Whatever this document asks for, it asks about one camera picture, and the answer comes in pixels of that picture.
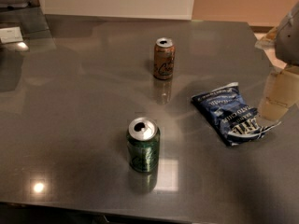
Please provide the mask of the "orange soda can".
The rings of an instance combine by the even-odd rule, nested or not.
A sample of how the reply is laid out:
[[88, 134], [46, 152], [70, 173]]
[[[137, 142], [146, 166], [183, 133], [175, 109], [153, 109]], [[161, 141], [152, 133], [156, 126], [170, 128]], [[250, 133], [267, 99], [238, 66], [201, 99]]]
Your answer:
[[175, 45], [171, 38], [161, 37], [156, 40], [153, 68], [153, 75], [156, 78], [167, 80], [173, 76], [175, 52]]

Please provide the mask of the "blue chip bag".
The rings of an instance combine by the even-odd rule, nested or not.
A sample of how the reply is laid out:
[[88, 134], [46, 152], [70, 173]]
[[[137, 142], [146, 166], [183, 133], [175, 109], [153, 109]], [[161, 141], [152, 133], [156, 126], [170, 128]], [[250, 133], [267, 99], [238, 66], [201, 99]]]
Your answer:
[[260, 125], [258, 110], [246, 104], [237, 82], [196, 94], [192, 103], [229, 147], [261, 139], [280, 124]]

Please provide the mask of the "white card on counter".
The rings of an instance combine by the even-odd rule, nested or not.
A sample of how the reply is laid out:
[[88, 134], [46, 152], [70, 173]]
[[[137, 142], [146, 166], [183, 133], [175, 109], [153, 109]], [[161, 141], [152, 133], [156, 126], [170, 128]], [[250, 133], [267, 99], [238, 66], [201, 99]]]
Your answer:
[[22, 42], [22, 34], [20, 27], [8, 27], [0, 29], [0, 41], [3, 44]]

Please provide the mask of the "green soda can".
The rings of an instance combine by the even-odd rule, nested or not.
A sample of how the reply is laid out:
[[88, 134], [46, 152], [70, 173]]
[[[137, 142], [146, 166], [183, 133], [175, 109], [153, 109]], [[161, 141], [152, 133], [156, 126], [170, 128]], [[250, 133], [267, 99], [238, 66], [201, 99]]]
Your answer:
[[139, 117], [128, 126], [129, 163], [142, 173], [151, 172], [157, 165], [160, 151], [160, 129], [153, 119]]

